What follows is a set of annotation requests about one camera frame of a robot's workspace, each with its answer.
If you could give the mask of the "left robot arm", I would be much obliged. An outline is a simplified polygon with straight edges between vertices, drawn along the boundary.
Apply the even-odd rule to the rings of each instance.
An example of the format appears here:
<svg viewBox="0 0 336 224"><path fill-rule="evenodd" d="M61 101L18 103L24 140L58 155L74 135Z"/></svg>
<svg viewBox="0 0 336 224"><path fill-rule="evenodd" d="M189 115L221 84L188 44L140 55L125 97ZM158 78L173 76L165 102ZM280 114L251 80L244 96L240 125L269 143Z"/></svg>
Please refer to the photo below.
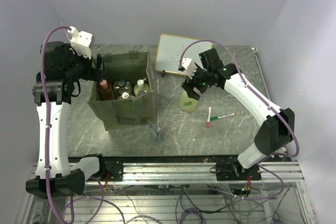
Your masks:
<svg viewBox="0 0 336 224"><path fill-rule="evenodd" d="M91 46L53 41L41 50L43 69L33 87L40 125L39 158L35 178L26 182L26 191L39 198L81 195L90 177L102 180L107 175L101 154L82 157L74 166L70 166L67 154L68 116L71 99L76 97L75 86L81 79L97 83L103 79L103 56L93 67Z"/></svg>

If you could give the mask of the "green bottle beige pump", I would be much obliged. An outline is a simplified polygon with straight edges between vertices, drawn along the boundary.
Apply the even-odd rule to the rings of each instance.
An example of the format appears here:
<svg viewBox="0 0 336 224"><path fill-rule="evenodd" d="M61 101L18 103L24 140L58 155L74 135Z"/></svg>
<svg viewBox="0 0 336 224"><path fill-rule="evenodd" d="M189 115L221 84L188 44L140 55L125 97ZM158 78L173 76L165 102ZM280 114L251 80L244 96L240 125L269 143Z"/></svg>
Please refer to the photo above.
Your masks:
<svg viewBox="0 0 336 224"><path fill-rule="evenodd" d="M181 93L180 108L186 112L193 112L196 110L198 100L189 98L186 91Z"/></svg>

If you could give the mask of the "orange bottle pink cap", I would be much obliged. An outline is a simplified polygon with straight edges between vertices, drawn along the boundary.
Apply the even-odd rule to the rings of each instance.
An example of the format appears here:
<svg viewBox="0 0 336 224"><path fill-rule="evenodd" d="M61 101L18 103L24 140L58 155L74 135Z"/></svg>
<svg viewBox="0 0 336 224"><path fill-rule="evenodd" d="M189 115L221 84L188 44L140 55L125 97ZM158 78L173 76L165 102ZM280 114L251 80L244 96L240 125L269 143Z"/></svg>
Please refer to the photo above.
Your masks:
<svg viewBox="0 0 336 224"><path fill-rule="evenodd" d="M99 87L102 100L113 100L113 88L107 80L103 79Z"/></svg>

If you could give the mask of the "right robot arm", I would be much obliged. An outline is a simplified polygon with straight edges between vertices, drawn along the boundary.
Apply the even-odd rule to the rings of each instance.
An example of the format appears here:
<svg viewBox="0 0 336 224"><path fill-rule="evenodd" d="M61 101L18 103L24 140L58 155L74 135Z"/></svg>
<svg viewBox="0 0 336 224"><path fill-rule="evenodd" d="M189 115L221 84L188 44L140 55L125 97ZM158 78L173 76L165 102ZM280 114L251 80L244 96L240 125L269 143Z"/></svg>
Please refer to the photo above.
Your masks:
<svg viewBox="0 0 336 224"><path fill-rule="evenodd" d="M180 61L179 70L187 73L182 83L187 96L199 100L207 88L221 88L234 96L260 126L252 145L238 155L238 163L231 167L236 179L244 179L253 165L293 140L295 114L292 109L282 109L267 99L234 63L223 64L216 49L201 52L199 58L200 66L190 58Z"/></svg>

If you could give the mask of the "yellow-green lotion bottle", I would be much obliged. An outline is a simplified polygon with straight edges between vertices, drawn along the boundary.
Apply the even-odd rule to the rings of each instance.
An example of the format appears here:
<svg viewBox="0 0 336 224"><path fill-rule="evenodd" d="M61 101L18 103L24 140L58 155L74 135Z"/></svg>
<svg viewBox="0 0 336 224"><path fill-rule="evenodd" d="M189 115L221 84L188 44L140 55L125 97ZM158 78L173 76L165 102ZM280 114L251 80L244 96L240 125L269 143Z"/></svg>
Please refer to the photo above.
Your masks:
<svg viewBox="0 0 336 224"><path fill-rule="evenodd" d="M139 79L137 81L136 85L134 86L133 93L136 97L139 96L140 92L142 92L142 91L144 91L144 92L150 91L150 87L145 81L146 81L146 78L145 79Z"/></svg>

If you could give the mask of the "amber pump soap bottle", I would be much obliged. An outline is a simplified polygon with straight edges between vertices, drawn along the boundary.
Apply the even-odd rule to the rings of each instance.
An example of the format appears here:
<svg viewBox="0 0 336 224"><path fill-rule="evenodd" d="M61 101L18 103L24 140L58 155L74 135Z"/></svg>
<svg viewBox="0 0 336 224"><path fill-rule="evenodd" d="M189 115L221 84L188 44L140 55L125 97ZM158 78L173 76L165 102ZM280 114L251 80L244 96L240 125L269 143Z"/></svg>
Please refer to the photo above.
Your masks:
<svg viewBox="0 0 336 224"><path fill-rule="evenodd" d="M120 96L118 96L118 100L126 100L126 99L132 99L134 98L133 95L130 95L127 92L123 92Z"/></svg>

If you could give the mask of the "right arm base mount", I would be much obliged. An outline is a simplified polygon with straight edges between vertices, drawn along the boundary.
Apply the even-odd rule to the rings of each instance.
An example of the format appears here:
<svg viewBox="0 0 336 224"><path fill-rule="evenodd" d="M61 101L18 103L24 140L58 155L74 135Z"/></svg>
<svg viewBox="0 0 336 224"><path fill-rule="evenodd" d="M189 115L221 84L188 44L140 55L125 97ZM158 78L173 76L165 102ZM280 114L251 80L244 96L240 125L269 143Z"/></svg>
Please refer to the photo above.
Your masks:
<svg viewBox="0 0 336 224"><path fill-rule="evenodd" d="M216 161L211 172L216 175L217 181L247 181L248 176L251 180L261 180L259 166L257 164L250 168L243 168L237 159L237 155L216 156Z"/></svg>

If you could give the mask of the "clear bottle black label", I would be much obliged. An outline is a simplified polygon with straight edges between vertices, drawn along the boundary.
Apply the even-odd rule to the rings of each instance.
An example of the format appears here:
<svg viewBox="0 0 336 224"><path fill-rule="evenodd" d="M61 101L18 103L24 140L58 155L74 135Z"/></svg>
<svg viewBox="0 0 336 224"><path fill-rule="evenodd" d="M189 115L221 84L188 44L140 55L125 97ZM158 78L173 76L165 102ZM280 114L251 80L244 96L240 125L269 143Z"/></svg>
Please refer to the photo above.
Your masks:
<svg viewBox="0 0 336 224"><path fill-rule="evenodd" d="M113 91L116 98L121 96L124 92L128 93L129 95L133 95L131 83L125 80L115 81L113 84Z"/></svg>

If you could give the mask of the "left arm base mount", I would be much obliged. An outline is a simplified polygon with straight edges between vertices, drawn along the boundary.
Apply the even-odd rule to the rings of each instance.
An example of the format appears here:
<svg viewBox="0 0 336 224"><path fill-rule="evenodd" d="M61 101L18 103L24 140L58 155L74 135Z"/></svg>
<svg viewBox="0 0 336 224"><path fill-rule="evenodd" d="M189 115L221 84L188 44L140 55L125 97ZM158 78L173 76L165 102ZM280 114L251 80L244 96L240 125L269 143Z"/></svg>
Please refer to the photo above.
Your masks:
<svg viewBox="0 0 336 224"><path fill-rule="evenodd" d="M106 180L108 182L121 182L123 180L124 166L119 161L106 161Z"/></svg>

